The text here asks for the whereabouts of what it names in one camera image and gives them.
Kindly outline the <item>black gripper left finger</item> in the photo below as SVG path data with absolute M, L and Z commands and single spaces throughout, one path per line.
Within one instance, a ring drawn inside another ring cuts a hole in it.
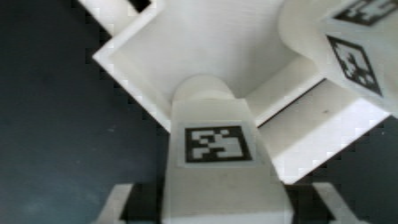
M 112 188 L 110 195 L 105 201 L 101 212 L 92 224 L 126 224 L 123 220 L 123 211 L 126 207 L 126 202 L 130 198 L 133 185 L 117 184 Z

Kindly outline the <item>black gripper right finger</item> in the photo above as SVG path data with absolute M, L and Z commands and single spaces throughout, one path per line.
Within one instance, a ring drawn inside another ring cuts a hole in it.
M 355 216 L 332 184 L 329 182 L 314 182 L 313 187 L 334 216 L 334 220 L 329 224 L 371 224 Z

